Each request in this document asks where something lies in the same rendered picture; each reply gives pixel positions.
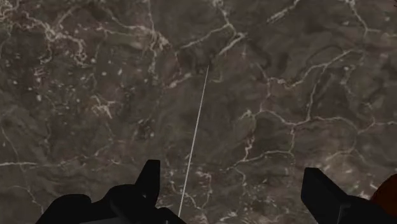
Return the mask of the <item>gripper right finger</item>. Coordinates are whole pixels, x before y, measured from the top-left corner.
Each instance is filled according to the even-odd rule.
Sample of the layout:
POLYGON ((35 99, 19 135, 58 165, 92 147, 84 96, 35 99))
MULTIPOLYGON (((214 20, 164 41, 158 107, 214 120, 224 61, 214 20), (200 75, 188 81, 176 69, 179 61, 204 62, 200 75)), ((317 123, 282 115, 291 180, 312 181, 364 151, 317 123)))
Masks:
POLYGON ((301 200, 318 224, 397 224, 376 203, 346 194, 320 169, 304 170, 301 200))

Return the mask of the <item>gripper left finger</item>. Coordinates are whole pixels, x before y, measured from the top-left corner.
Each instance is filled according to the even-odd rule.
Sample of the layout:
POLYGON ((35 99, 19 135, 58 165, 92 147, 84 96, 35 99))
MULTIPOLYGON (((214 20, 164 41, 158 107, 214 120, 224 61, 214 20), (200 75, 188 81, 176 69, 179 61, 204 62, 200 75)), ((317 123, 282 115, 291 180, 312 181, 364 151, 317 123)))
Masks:
POLYGON ((117 185, 101 200, 84 194, 55 199, 35 224, 186 224, 166 207, 156 207, 160 161, 148 160, 134 184, 117 185))

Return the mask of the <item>dark red round object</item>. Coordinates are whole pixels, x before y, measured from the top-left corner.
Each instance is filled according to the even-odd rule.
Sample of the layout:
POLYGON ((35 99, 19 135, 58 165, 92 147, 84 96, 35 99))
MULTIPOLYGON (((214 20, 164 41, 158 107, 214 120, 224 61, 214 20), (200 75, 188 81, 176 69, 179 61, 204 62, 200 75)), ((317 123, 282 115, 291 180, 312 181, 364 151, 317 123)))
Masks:
POLYGON ((387 178, 370 200, 383 208, 387 214, 397 216, 397 173, 387 178))

